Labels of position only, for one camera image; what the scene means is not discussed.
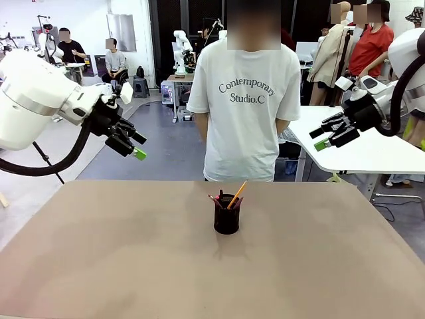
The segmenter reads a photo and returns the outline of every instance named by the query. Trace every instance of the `pen holder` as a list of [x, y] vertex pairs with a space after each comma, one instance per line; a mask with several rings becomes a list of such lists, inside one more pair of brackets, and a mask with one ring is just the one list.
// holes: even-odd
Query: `pen holder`
[[[235, 234], [239, 230], [239, 211], [240, 206], [227, 209], [228, 204], [232, 201], [234, 195], [224, 194], [220, 197], [218, 202], [221, 204], [221, 207], [215, 204], [215, 213], [214, 213], [214, 229], [217, 233], [223, 235]], [[234, 207], [239, 201], [239, 197], [236, 198], [236, 201], [233, 203]]]

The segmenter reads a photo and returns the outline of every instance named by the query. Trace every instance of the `bag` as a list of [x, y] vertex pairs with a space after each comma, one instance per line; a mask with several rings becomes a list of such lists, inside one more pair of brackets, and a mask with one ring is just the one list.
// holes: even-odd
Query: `bag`
[[145, 71], [144, 71], [144, 69], [141, 66], [139, 66], [137, 68], [137, 71], [136, 71], [135, 75], [137, 77], [139, 77], [139, 78], [145, 78]]

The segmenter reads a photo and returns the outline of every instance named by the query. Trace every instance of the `workbench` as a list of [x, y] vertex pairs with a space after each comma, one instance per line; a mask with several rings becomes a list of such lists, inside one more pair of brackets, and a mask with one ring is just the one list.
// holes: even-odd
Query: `workbench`
[[312, 139], [309, 133], [318, 129], [323, 120], [342, 111], [340, 106], [302, 106], [301, 118], [291, 122], [289, 129], [302, 146], [296, 181], [303, 179], [306, 154], [323, 171], [366, 174], [367, 179], [360, 190], [367, 199], [372, 197], [379, 174], [425, 174], [425, 152], [397, 136], [383, 136], [374, 128], [341, 148], [332, 147], [318, 152], [314, 144], [331, 133], [316, 139]]
[[0, 253], [0, 314], [25, 318], [425, 318], [424, 265], [357, 189], [73, 181]]
[[173, 107], [174, 107], [174, 118], [173, 118], [173, 123], [177, 123], [179, 121], [179, 107], [180, 107], [180, 91], [183, 87], [186, 87], [189, 85], [191, 85], [190, 83], [193, 83], [193, 78], [194, 78], [195, 74], [186, 74], [184, 78], [176, 78], [176, 75], [170, 75], [167, 79], [168, 82], [173, 83], [173, 87], [174, 87], [174, 92], [175, 92], [175, 96], [174, 96], [174, 103], [173, 103]]

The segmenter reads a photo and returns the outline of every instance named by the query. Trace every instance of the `beige coat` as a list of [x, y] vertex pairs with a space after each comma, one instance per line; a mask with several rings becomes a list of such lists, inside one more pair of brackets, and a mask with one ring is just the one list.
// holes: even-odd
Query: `beige coat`
[[[348, 23], [348, 20], [344, 20], [340, 25], [332, 27], [325, 40], [319, 45], [319, 50], [307, 79], [309, 82], [324, 82], [331, 88], [335, 86], [339, 61], [341, 60], [345, 44], [346, 32], [344, 32], [344, 27], [346, 27]], [[353, 37], [351, 37], [347, 48], [343, 72], [348, 67], [349, 53], [351, 52], [352, 44]]]

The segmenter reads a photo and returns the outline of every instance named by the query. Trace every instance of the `orange pencil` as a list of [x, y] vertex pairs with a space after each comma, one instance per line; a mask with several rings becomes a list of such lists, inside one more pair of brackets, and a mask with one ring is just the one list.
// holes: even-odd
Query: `orange pencil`
[[238, 193], [236, 193], [236, 195], [233, 197], [232, 201], [230, 202], [230, 204], [228, 204], [227, 209], [230, 209], [234, 203], [234, 201], [236, 201], [236, 198], [238, 198], [238, 196], [240, 195], [240, 193], [242, 193], [242, 191], [245, 188], [246, 183], [248, 183], [248, 181], [245, 181], [245, 183], [242, 184], [242, 186], [240, 187], [240, 189], [238, 190]]

